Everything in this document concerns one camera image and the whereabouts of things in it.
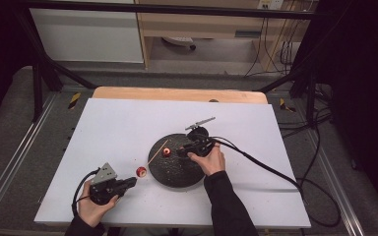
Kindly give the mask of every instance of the aluminum rail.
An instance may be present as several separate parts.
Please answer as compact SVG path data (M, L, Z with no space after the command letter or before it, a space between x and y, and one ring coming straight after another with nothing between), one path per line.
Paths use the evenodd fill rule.
M305 118L305 108L303 106L303 102L295 101L295 106L298 110L298 113L302 120L306 120ZM314 130L308 129L309 138L312 141L312 145L316 148L317 147L317 134ZM318 153L318 162L321 167L321 171L325 176L327 184L333 194L333 197L336 199L337 203L339 204L340 210L342 212L343 222L346 226L348 234L350 236L364 236L363 228L352 209L351 203L348 200L346 191L343 188L343 185L337 176L333 166L330 163L330 160L327 154L324 151L323 147L320 147L320 151Z
M27 131L26 135L24 136L23 140L21 141L20 145L18 146L17 150L15 151L11 160L9 161L7 167L3 171L0 177L0 202L2 201L15 175L17 174L17 171L23 163L24 158L29 152L35 137L37 136L48 114L50 113L56 95L56 92L52 92L50 96L47 98L47 100L44 103L43 112L41 116L38 118L37 121L31 124L29 130Z

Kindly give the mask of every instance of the white cabinet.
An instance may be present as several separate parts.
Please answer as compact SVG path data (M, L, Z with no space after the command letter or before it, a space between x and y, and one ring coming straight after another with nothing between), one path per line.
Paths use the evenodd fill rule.
M135 13L31 9L31 14L45 51L53 60L144 62Z

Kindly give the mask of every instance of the person's right hand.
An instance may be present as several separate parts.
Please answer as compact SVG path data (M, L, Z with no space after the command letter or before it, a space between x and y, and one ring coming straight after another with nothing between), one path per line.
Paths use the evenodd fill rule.
M220 150L220 144L215 144L210 153L205 157L198 156L193 152L189 152L188 156L191 160L198 163L208 176L225 170L225 158Z

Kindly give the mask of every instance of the hand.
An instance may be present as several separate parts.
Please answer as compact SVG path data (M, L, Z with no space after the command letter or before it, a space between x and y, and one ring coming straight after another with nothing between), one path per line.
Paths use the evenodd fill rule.
M198 156L192 152L189 152L188 156L191 160L198 163L208 176L225 170L225 158L220 150L220 144L215 144L210 153L205 157Z
M84 199L79 201L79 217L90 227L95 228L103 216L115 207L118 196L114 196L106 205L100 206L92 202L91 198L85 198L90 194L90 188L91 180L88 180L84 184L84 190L81 195L81 198Z

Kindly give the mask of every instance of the red ball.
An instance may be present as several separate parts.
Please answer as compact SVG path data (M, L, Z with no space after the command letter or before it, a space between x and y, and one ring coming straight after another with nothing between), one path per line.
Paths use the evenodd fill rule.
M140 166L136 170L136 174L137 174L138 177L143 178L147 174L147 169L143 166Z
M169 157L171 155L171 150L168 147L165 147L163 150L163 156Z

